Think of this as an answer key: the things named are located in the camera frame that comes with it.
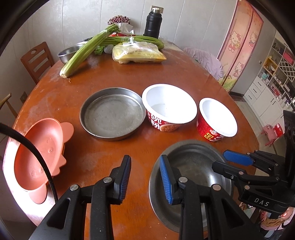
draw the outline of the yellow food in plastic bag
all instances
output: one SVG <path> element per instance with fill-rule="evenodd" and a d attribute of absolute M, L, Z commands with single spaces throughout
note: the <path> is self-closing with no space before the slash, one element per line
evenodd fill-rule
<path fill-rule="evenodd" d="M 113 48 L 113 60 L 120 64 L 162 62 L 166 60 L 155 44 L 147 42 L 121 43 Z"/>

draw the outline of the wooden table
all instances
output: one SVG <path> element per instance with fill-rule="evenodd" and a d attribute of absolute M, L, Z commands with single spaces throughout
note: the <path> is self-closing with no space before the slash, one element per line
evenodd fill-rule
<path fill-rule="evenodd" d="M 164 50 L 167 60 L 162 64 L 122 64 L 111 55 L 90 56 L 71 77 L 59 76 L 63 64 L 57 62 L 34 88 L 23 105 L 14 128 L 22 134 L 42 118 L 70 122 L 74 135 L 66 143 L 64 156 L 67 164 L 54 177 L 60 197 L 72 184 L 81 187 L 95 184 L 120 165 L 124 154 L 132 158 L 132 169 L 126 199 L 120 206 L 112 205 L 114 237 L 119 239 L 178 239 L 178 234 L 166 228 L 156 217 L 148 194 L 149 177 L 158 156 L 170 145 L 187 139 L 204 141 L 197 129 L 196 119 L 172 133 L 155 129 L 145 119 L 141 127 L 127 139 L 106 142 L 92 137 L 80 124 L 79 112 L 83 102 L 93 93 L 108 87 L 124 87 L 142 94 L 152 84 L 167 83 L 182 88 L 199 105 L 202 98 L 210 97 L 225 104 L 237 120 L 238 132 L 232 138 L 211 143 L 220 152 L 227 149 L 247 153 L 259 148 L 246 118 L 233 99 L 203 68 L 196 66 L 185 53 Z M 54 204 L 49 187 L 44 203 L 35 204 L 18 185 L 14 174 L 14 158 L 19 143 L 9 139 L 3 162 L 8 186 L 21 209 L 38 225 Z M 254 174 L 255 168 L 246 168 Z M 87 208 L 85 239 L 89 237 L 90 208 Z"/>

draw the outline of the pink silicone plate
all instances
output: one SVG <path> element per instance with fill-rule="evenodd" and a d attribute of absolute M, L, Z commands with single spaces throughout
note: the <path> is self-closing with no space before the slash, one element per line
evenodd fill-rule
<path fill-rule="evenodd" d="M 71 123 L 60 123 L 56 119 L 46 118 L 36 122 L 25 137 L 30 140 L 44 158 L 52 176 L 60 172 L 66 164 L 63 146 L 74 133 Z M 37 204 L 45 201 L 47 196 L 47 177 L 37 158 L 22 144 L 19 146 L 15 161 L 14 174 L 18 184 L 28 191 L 30 198 Z"/>

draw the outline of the silver bolt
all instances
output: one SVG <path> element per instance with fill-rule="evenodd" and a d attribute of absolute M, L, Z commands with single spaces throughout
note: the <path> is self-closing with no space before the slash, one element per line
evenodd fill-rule
<path fill-rule="evenodd" d="M 187 182 L 187 178 L 186 178 L 186 177 L 180 177 L 178 180 L 179 180 L 180 182 L 182 182 L 182 183 Z"/>
<path fill-rule="evenodd" d="M 112 181 L 112 178 L 111 177 L 105 177 L 104 178 L 104 182 L 105 183 L 108 183 L 108 182 L 111 182 Z"/>
<path fill-rule="evenodd" d="M 212 186 L 212 188 L 213 188 L 215 191 L 219 191 L 219 190 L 221 190 L 221 186 L 218 185 L 218 184 L 214 184 L 214 185 Z"/>
<path fill-rule="evenodd" d="M 70 186 L 70 189 L 72 190 L 72 191 L 75 191 L 75 190 L 77 190 L 78 189 L 78 185 L 77 184 L 73 184 L 72 186 Z"/>

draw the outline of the power outlet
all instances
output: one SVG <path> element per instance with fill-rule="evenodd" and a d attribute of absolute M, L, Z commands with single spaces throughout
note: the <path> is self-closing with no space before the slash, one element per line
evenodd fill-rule
<path fill-rule="evenodd" d="M 157 8 L 160 8 L 160 13 L 163 13 L 164 8 L 162 8 L 162 7 L 157 7 Z"/>
<path fill-rule="evenodd" d="M 22 94 L 22 96 L 20 97 L 20 100 L 21 100 L 22 104 L 24 104 L 24 102 L 26 101 L 27 98 L 28 98 L 28 95 L 27 95 L 26 92 L 24 92 Z"/>

